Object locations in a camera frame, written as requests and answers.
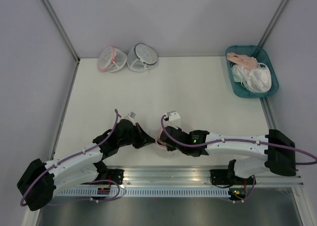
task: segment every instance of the perforated metal strip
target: perforated metal strip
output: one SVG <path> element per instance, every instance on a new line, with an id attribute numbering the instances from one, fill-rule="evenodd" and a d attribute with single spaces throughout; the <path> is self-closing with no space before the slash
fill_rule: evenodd
<path id="1" fill-rule="evenodd" d="M 95 187 L 74 187 L 65 190 L 58 194 L 58 196 L 88 196 L 88 197 L 102 197 L 114 196 L 118 192 L 116 187 L 110 189 L 109 195 L 98 194 L 98 189 Z M 227 198 L 229 197 L 227 189 L 213 189 L 213 188 L 192 188 L 192 187 L 179 187 L 179 188 L 140 188 L 131 187 L 121 189 L 119 196 L 124 197 L 210 197 L 210 198 Z"/>

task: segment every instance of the white bag in basket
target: white bag in basket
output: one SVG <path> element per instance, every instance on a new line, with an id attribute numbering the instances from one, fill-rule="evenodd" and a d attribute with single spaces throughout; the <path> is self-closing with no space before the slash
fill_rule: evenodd
<path id="1" fill-rule="evenodd" d="M 127 54 L 114 47 L 106 47 L 98 58 L 97 67 L 100 71 L 116 72 L 127 62 Z"/>
<path id="2" fill-rule="evenodd" d="M 157 62 L 157 53 L 145 44 L 135 45 L 128 54 L 127 64 L 132 71 L 143 72 L 153 69 Z"/>

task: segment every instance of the white wall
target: white wall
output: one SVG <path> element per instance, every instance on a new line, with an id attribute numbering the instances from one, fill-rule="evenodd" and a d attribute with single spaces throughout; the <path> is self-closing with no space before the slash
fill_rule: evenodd
<path id="1" fill-rule="evenodd" d="M 317 155 L 317 2 L 290 0 L 265 50 L 280 89 L 270 98 L 278 127 L 296 147 Z M 311 159 L 302 155 L 297 161 Z M 317 165 L 300 167 L 317 212 Z"/>
<path id="2" fill-rule="evenodd" d="M 16 184 L 49 158 L 74 60 L 39 0 L 0 0 L 0 221 L 19 226 Z"/>
<path id="3" fill-rule="evenodd" d="M 160 56 L 224 55 L 260 41 L 281 0 L 50 0 L 80 57 L 137 43 Z"/>

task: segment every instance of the white table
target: white table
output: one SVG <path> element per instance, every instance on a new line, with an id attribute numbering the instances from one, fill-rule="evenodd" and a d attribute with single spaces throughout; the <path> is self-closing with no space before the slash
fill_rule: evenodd
<path id="1" fill-rule="evenodd" d="M 87 146 L 112 128 L 117 108 L 133 111 L 135 120 L 152 137 L 160 130 L 165 112 L 177 111 L 182 129 L 228 135 L 267 134 L 259 99 L 235 96 L 225 57 L 160 57 L 155 69 L 143 73 L 124 67 L 117 73 L 100 72 L 97 59 L 81 59 L 54 158 Z M 108 166 L 216 166 L 242 156 L 193 158 L 166 152 L 152 144 L 136 150 L 120 148 L 105 160 Z"/>

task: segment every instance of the teal basket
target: teal basket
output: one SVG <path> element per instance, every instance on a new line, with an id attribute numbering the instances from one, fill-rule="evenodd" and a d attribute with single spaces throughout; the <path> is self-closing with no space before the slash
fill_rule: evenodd
<path id="1" fill-rule="evenodd" d="M 269 71 L 271 72 L 271 78 L 272 78 L 271 89 L 265 93 L 253 93 L 253 92 L 248 91 L 246 88 L 244 88 L 241 85 L 241 83 L 234 81 L 232 69 L 231 69 L 232 66 L 234 65 L 234 63 L 227 59 L 227 66 L 228 66 L 228 70 L 229 70 L 229 77 L 230 77 L 230 81 L 231 81 L 231 86 L 232 86 L 233 92 L 237 96 L 242 97 L 242 98 L 263 98 L 263 97 L 271 96 L 277 92 L 278 81 L 277 81 L 274 69 L 272 67 L 272 63 L 269 60 L 266 51 L 264 51 L 263 49 L 261 49 L 257 46 L 254 46 L 254 45 L 248 45 L 248 46 L 235 45 L 235 46 L 231 46 L 231 47 L 227 48 L 226 58 L 227 58 L 228 53 L 236 53 L 239 55 L 248 55 L 249 57 L 255 57 L 258 62 L 263 62 L 264 64 L 266 64 L 267 67 L 269 68 Z"/>

